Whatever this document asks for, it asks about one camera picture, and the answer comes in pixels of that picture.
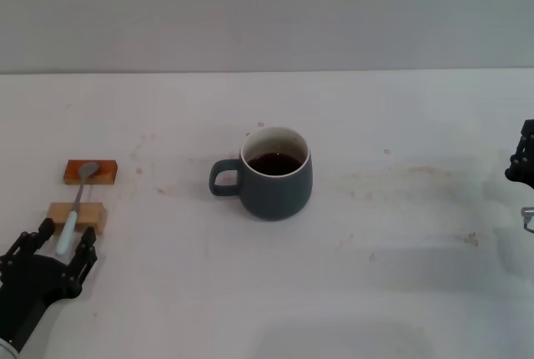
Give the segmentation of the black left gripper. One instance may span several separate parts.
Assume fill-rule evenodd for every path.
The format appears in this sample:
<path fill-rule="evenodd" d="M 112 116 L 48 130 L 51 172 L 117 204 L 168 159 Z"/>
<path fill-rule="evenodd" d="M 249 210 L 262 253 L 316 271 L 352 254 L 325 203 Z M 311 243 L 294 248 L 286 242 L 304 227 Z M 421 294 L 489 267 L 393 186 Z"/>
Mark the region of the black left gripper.
<path fill-rule="evenodd" d="M 54 231 L 53 220 L 45 218 L 37 231 L 16 239 L 10 256 L 1 257 L 1 339 L 12 347 L 25 346 L 53 303 L 79 296 L 98 259 L 93 227 L 83 232 L 69 265 L 34 255 Z"/>

